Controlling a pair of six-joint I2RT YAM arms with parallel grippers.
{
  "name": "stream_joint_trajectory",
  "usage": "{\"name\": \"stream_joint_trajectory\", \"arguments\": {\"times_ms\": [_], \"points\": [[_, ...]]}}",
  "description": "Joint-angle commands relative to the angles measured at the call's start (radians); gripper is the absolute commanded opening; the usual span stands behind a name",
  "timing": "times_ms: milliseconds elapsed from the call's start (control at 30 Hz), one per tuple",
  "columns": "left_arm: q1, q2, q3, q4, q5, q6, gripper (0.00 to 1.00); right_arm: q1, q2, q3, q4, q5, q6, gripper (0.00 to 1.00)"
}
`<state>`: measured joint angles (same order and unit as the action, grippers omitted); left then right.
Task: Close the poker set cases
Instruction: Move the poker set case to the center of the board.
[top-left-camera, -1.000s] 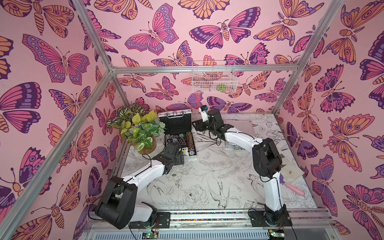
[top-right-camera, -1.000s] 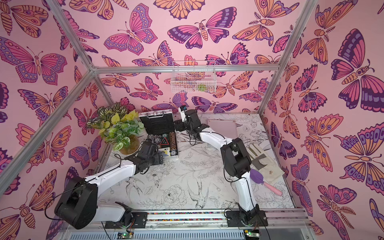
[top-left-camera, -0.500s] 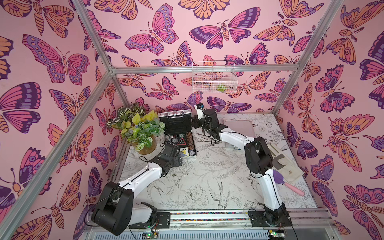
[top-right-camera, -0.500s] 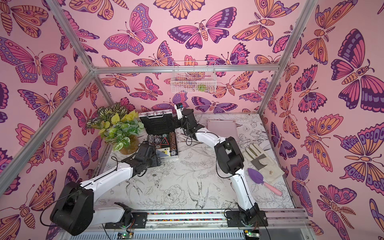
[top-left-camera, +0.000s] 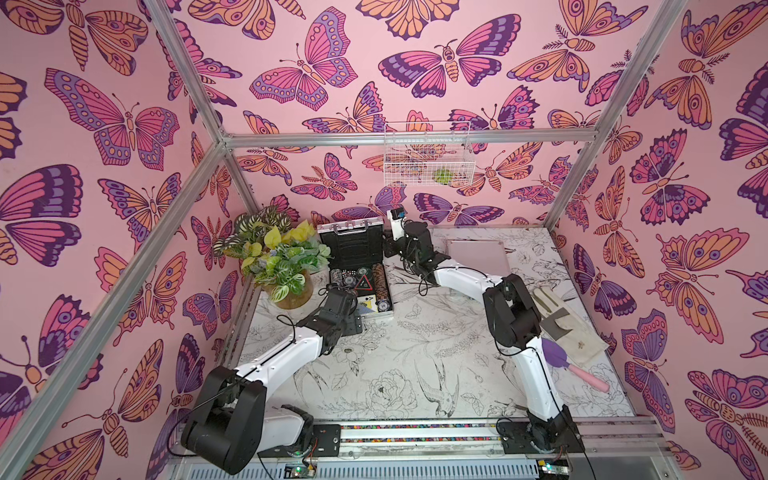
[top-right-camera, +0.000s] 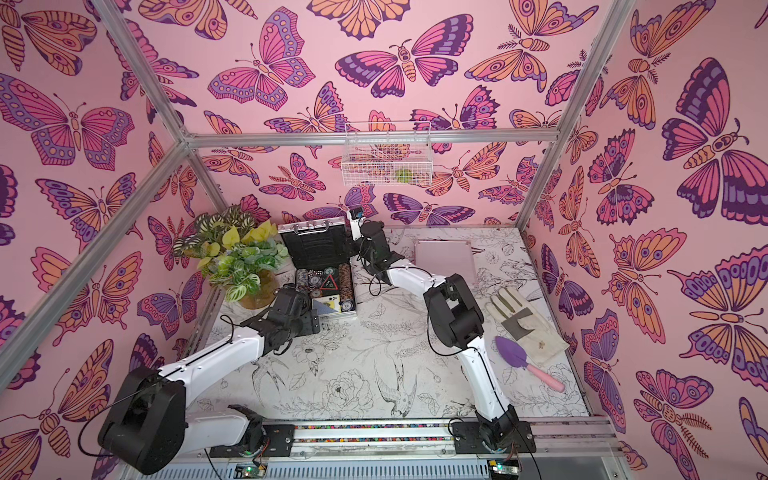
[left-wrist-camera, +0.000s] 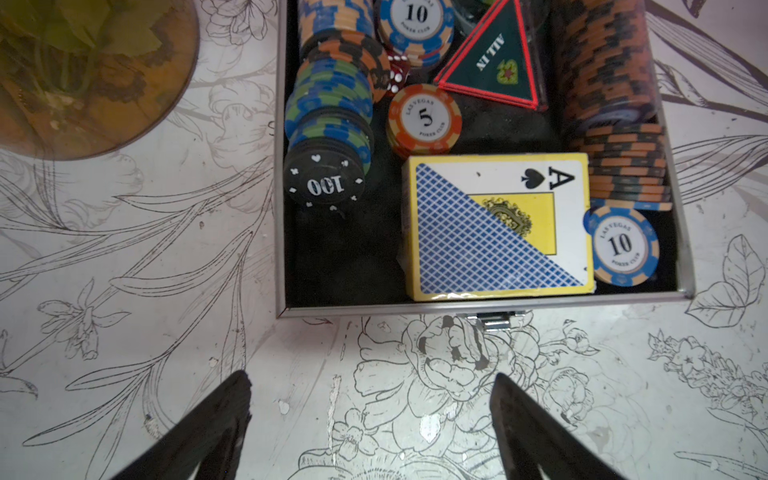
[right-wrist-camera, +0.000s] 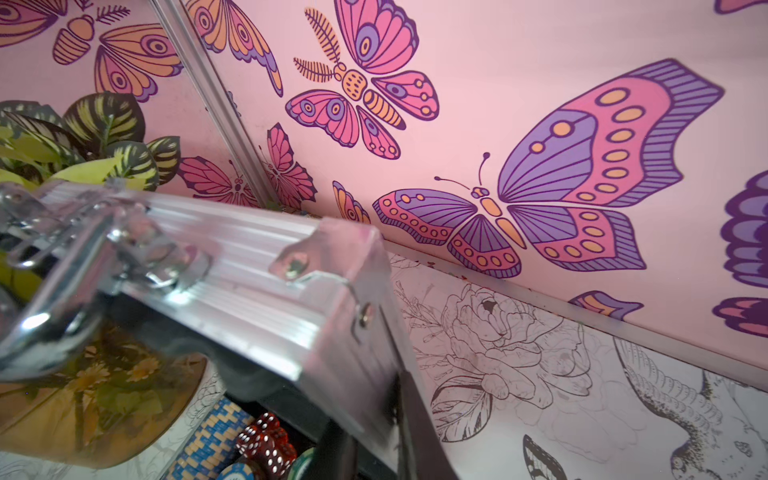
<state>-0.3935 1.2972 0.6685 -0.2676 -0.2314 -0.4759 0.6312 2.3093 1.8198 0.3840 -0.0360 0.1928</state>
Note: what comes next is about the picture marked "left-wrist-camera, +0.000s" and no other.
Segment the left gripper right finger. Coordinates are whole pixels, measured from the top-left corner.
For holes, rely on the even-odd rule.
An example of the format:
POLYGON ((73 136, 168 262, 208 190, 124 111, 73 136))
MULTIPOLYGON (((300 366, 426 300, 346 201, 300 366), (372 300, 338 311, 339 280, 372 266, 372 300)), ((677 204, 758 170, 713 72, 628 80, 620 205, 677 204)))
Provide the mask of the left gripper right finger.
POLYGON ((508 376, 496 375, 490 412, 508 479, 620 479, 508 376))

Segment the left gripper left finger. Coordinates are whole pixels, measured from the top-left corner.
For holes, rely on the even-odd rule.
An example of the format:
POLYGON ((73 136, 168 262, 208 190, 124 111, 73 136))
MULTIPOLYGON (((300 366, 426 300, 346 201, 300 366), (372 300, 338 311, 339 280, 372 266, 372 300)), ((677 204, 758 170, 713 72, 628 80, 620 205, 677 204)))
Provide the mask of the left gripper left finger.
POLYGON ((251 382, 233 372, 117 479, 233 479, 250 414, 251 382))

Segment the aluminium poker case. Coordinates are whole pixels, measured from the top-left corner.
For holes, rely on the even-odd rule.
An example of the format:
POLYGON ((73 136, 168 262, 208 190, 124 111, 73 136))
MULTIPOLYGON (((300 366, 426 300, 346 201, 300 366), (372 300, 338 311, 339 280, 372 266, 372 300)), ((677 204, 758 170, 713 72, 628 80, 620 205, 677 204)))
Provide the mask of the aluminium poker case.
POLYGON ((644 1, 291 1, 281 15, 277 314, 690 299, 644 1))

